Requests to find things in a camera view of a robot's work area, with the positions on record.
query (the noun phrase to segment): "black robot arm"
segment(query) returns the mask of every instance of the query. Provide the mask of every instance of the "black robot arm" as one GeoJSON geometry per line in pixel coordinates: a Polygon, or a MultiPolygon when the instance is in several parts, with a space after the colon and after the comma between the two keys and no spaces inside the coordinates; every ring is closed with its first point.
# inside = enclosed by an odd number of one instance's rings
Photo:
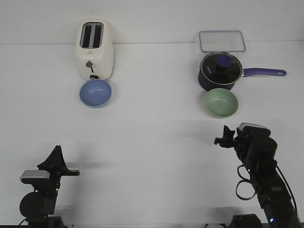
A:
{"type": "Polygon", "coordinates": [[[278,175],[277,162],[274,160],[277,144],[270,138],[267,128],[242,123],[235,131],[224,127],[222,138],[214,143],[221,147],[233,147],[250,175],[261,208],[264,210],[271,228],[301,228],[296,207],[291,203],[288,189],[278,175]]]}

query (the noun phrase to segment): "white wall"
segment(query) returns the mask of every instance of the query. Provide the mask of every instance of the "white wall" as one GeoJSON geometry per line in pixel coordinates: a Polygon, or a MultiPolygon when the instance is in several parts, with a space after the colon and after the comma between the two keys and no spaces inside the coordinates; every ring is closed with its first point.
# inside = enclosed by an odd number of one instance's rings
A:
{"type": "Polygon", "coordinates": [[[1,0],[0,44],[72,44],[87,18],[107,20],[115,43],[195,42],[214,29],[303,40],[303,12],[303,0],[1,0]]]}

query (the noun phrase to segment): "purple handle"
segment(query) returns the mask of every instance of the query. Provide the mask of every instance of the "purple handle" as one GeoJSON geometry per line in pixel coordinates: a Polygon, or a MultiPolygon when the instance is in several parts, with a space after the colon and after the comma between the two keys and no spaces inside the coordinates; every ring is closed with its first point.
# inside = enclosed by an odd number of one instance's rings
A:
{"type": "Polygon", "coordinates": [[[244,77],[251,75],[273,75],[273,76],[285,76],[287,72],[284,70],[277,69],[266,69],[266,68],[247,68],[244,69],[244,77]]]}

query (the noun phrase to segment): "toaster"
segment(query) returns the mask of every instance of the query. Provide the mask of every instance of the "toaster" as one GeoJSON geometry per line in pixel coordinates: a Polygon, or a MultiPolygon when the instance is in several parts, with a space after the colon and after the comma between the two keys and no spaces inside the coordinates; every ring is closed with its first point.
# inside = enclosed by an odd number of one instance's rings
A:
{"type": "Polygon", "coordinates": [[[105,80],[111,76],[114,47],[105,21],[91,19],[80,25],[76,40],[76,58],[84,79],[105,80]]]}

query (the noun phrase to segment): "white table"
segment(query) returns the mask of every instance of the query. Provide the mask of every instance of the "white table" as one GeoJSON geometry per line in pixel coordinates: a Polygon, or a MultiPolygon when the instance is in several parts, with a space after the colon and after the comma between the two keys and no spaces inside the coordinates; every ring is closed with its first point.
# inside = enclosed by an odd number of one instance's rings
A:
{"type": "MultiPolygon", "coordinates": [[[[232,89],[238,111],[218,119],[204,107],[198,44],[115,45],[108,79],[113,96],[92,109],[79,99],[85,82],[74,45],[0,46],[0,221],[18,224],[21,199],[36,169],[61,145],[67,166],[56,215],[65,224],[229,223],[235,214],[266,218],[256,198],[235,196],[240,164],[213,144],[226,124],[261,124],[278,143],[276,159],[304,220],[304,42],[248,42],[244,68],[287,71],[251,76],[232,89]]],[[[244,185],[244,194],[252,193],[244,185]]]]}

